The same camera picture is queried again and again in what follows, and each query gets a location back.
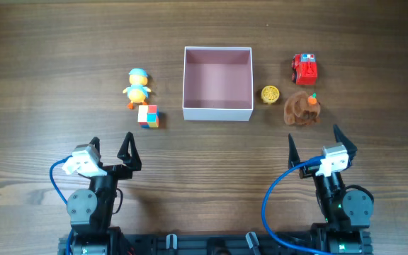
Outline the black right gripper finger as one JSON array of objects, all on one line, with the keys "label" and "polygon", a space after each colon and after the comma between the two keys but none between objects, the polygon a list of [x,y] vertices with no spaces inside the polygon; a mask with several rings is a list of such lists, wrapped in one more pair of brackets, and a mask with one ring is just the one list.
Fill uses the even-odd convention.
[{"label": "black right gripper finger", "polygon": [[295,141],[291,134],[288,135],[289,155],[288,155],[288,168],[291,169],[301,163],[300,156],[295,146]]},{"label": "black right gripper finger", "polygon": [[350,139],[347,138],[347,136],[345,136],[345,134],[341,131],[338,125],[336,124],[333,125],[333,131],[334,131],[335,140],[337,142],[341,142],[343,146],[345,146],[348,152],[348,155],[356,156],[356,152],[358,151],[357,146],[355,146],[355,144],[352,143],[352,141],[350,141]]}]

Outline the colourful puzzle cube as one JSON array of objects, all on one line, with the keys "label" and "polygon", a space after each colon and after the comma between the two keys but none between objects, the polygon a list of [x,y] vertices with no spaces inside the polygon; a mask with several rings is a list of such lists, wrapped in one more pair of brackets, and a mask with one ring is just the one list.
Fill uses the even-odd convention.
[{"label": "colourful puzzle cube", "polygon": [[137,121],[141,128],[159,127],[159,111],[157,105],[140,105]]}]

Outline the brown plush toy orange carrot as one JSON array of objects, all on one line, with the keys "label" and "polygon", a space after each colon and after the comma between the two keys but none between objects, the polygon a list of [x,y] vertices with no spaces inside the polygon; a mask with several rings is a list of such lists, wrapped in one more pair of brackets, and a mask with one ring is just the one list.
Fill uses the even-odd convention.
[{"label": "brown plush toy orange carrot", "polygon": [[298,91],[285,102],[284,121],[286,125],[311,125],[320,121],[321,105],[317,95]]}]

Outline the yellow duck toy blue hat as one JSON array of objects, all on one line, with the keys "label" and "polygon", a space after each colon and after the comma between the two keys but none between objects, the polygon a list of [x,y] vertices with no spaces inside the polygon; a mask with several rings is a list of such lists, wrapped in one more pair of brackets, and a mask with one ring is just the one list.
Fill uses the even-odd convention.
[{"label": "yellow duck toy blue hat", "polygon": [[124,94],[127,94],[130,100],[127,107],[132,110],[135,104],[147,105],[146,100],[149,97],[149,93],[152,91],[148,84],[148,73],[144,69],[134,68],[128,73],[130,85],[123,90]]}]

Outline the yellow round fan toy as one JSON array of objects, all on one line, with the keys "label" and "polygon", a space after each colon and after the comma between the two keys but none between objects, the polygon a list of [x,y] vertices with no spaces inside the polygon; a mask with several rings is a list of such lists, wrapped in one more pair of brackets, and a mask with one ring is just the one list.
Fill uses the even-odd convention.
[{"label": "yellow round fan toy", "polygon": [[265,86],[261,90],[261,99],[264,103],[275,103],[280,97],[280,91],[275,86]]}]

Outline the red toy fire truck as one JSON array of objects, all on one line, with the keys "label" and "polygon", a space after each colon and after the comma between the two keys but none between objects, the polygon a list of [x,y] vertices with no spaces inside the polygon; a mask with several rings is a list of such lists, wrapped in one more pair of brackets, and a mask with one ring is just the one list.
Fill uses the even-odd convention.
[{"label": "red toy fire truck", "polygon": [[291,63],[293,70],[292,82],[302,86],[313,86],[318,77],[316,55],[300,53],[294,55]]}]

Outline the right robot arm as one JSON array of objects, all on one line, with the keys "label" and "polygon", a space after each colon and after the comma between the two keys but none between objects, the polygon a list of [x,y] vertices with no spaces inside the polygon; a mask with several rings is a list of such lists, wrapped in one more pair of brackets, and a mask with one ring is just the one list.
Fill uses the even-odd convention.
[{"label": "right robot arm", "polygon": [[301,179],[311,178],[316,188],[324,223],[314,223],[307,232],[284,234],[292,244],[332,254],[372,254],[370,217],[374,197],[358,185],[347,186],[341,172],[352,166],[357,147],[333,126],[336,144],[322,148],[323,160],[298,169]]}]

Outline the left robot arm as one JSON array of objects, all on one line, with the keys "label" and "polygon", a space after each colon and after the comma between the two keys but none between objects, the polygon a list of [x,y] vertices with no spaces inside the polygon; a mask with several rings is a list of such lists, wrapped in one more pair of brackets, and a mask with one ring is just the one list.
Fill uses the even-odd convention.
[{"label": "left robot arm", "polygon": [[119,227],[111,227],[120,180],[132,178],[142,168],[134,136],[128,132],[117,154],[121,164],[103,165],[100,140],[77,146],[62,167],[67,174],[77,172],[90,180],[89,187],[79,189],[67,200],[71,233],[65,242],[65,254],[134,254],[135,249]]}]

